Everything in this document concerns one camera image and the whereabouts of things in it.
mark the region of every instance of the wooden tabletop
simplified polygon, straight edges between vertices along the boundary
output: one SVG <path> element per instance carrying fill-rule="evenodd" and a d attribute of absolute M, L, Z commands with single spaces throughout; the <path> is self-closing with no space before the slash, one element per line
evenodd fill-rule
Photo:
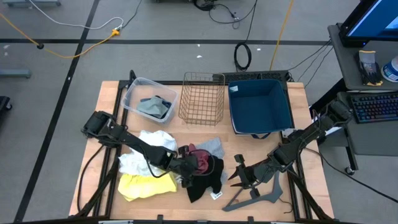
<path fill-rule="evenodd" d="M 303 84 L 288 83 L 287 86 L 289 90 L 294 125 L 297 129 L 306 128 L 309 124 L 311 124 L 311 118 Z M 177 85 L 169 87 L 181 92 L 181 86 Z M 103 82 L 95 110 L 102 110 L 112 113 L 117 90 L 118 82 Z M 233 157 L 235 154 L 243 154 L 246 165 L 259 162 L 260 160 L 265 159 L 267 154 L 277 147 L 278 143 L 280 143 L 280 135 L 279 133 L 273 133 L 264 140 L 253 139 L 251 136 L 236 136 L 231 126 L 227 91 L 225 91 L 225 93 L 224 118 L 216 126 L 186 124 L 178 117 L 178 102 L 175 109 L 175 116 L 168 126 L 159 126 L 158 124 L 148 121 L 147 119 L 143 119 L 138 114 L 129 112 L 127 116 L 127 125 L 129 127 L 128 131 L 138 136 L 141 130 L 151 132 L 163 130 L 170 133 L 176 139 L 178 146 L 183 146 L 190 143 L 199 144 L 215 137 L 219 137 L 222 142 L 222 147 L 225 151 L 224 171 L 227 172 L 228 175 L 231 175 L 237 166 L 237 163 Z M 118 121 L 121 120 L 122 108 L 123 107 L 121 106 Z M 88 159 L 95 153 L 95 151 L 97 151 L 99 147 L 100 144 L 98 144 L 96 139 L 88 140 L 83 162 L 81 164 L 81 170 L 87 163 Z M 315 142 L 310 143 L 308 147 L 316 151 L 318 150 L 317 144 Z M 129 152 L 130 149 L 124 146 L 122 149 L 122 154 Z M 84 204 L 92 196 L 93 192 L 97 189 L 98 180 L 101 173 L 101 166 L 103 163 L 103 156 L 104 151 L 100 152 L 98 156 L 93 159 L 86 170 L 81 192 L 81 206 L 84 206 Z M 321 159 L 314 153 L 303 151 L 302 161 L 308 191 L 318 202 L 319 206 L 324 209 L 325 213 L 333 217 L 333 210 L 331 208 Z M 118 174 L 116 192 L 113 199 L 111 213 L 111 218 L 113 219 L 155 220 L 157 215 L 162 214 L 165 220 L 244 221 L 248 219 L 248 216 L 253 216 L 255 221 L 294 221 L 293 213 L 284 213 L 290 211 L 290 205 L 282 203 L 281 201 L 276 201 L 276 203 L 270 203 L 266 201 L 257 202 L 232 212 L 222 211 L 221 209 L 225 207 L 225 205 L 239 190 L 237 187 L 230 187 L 231 184 L 239 182 L 239 178 L 227 181 L 227 183 L 224 184 L 221 189 L 223 195 L 217 200 L 213 200 L 210 197 L 210 194 L 206 192 L 201 199 L 194 203 L 190 203 L 187 191 L 181 188 L 179 185 L 177 192 L 169 192 L 144 199 L 139 198 L 133 200 L 132 202 L 128 202 L 119 192 L 117 192 L 120 176 L 121 174 Z M 267 194 L 272 191 L 273 181 L 274 180 L 270 180 L 268 184 L 259 185 L 260 193 Z M 286 173 L 280 175 L 279 182 L 284 192 L 281 196 L 281 199 L 290 202 L 291 199 Z M 70 207 L 71 215 L 77 213 L 77 188 L 78 185 L 76 185 L 75 195 Z M 103 194 L 103 203 L 101 205 L 100 214 L 104 213 L 104 202 L 106 201 L 107 197 L 108 190 L 106 189 Z M 237 201 L 241 202 L 247 199 L 250 199 L 250 195 L 249 191 L 245 190 L 237 198 Z M 304 217 L 300 194 L 298 201 L 301 217 Z"/>

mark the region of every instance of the copper wire basket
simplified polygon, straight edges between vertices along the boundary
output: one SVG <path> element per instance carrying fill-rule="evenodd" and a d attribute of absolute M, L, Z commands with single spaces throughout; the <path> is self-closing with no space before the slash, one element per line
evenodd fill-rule
<path fill-rule="evenodd" d="M 224 85 L 220 73 L 185 73 L 178 116 L 188 124 L 215 126 L 223 119 Z"/>

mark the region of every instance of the blue storage bin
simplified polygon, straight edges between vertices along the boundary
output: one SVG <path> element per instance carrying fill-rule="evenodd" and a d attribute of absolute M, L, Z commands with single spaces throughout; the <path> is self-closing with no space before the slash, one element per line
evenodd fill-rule
<path fill-rule="evenodd" d="M 264 134 L 291 128 L 290 109 L 277 80 L 244 80 L 228 85 L 236 134 Z"/>

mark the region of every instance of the laundry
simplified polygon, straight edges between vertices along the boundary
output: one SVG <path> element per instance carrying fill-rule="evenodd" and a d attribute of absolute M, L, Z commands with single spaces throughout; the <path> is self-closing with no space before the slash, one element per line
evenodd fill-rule
<path fill-rule="evenodd" d="M 150 144 L 151 146 L 164 146 L 172 151 L 177 150 L 177 143 L 175 142 L 175 139 L 164 131 L 156 131 L 154 133 L 141 131 L 139 139 L 143 140 L 147 144 Z M 122 174 L 152 177 L 144 156 L 134 149 L 130 149 L 130 154 L 123 154 L 119 157 L 119 172 Z M 155 175 L 160 175 L 164 173 L 163 170 L 152 165 L 150 165 L 150 168 Z"/>
<path fill-rule="evenodd" d="M 164 100 L 160 96 L 152 98 L 144 98 L 137 105 L 137 110 L 145 114 L 151 115 L 158 119 L 163 119 L 171 107 L 171 103 Z"/>
<path fill-rule="evenodd" d="M 216 156 L 208 157 L 208 170 L 202 175 L 195 176 L 192 180 L 192 186 L 187 187 L 191 203 L 201 198 L 208 187 L 213 189 L 214 194 L 218 194 L 221 191 L 222 183 L 220 177 L 223 169 L 224 161 L 222 159 Z"/>
<path fill-rule="evenodd" d="M 209 159 L 209 155 L 211 155 L 209 152 L 206 152 L 204 150 L 197 150 L 194 144 L 189 144 L 189 150 L 188 153 L 192 154 L 197 157 L 198 159 L 198 174 L 202 174 L 206 172 L 208 169 L 208 163 L 207 160 Z"/>
<path fill-rule="evenodd" d="M 197 149 L 204 149 L 208 152 L 210 152 L 211 155 L 216 156 L 219 159 L 223 159 L 225 152 L 224 149 L 221 145 L 221 140 L 219 137 L 217 138 L 213 138 L 207 142 L 201 143 L 201 144 L 197 144 L 196 145 Z M 221 183 L 225 184 L 228 180 L 228 174 L 223 171 L 223 173 L 221 174 Z"/>
<path fill-rule="evenodd" d="M 123 174 L 119 181 L 118 191 L 130 202 L 137 198 L 176 192 L 177 183 L 171 173 L 161 178 Z"/>

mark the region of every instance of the clothing tag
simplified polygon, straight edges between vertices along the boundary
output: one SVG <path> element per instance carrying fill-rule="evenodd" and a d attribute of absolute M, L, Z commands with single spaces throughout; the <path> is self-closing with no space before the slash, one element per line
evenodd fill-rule
<path fill-rule="evenodd" d="M 238 86 L 232 86 L 229 90 L 231 90 L 231 92 L 236 92 L 238 90 Z"/>
<path fill-rule="evenodd" d="M 222 195 L 222 191 L 218 192 L 218 194 L 214 194 L 213 192 L 210 194 L 213 200 L 218 199 Z"/>

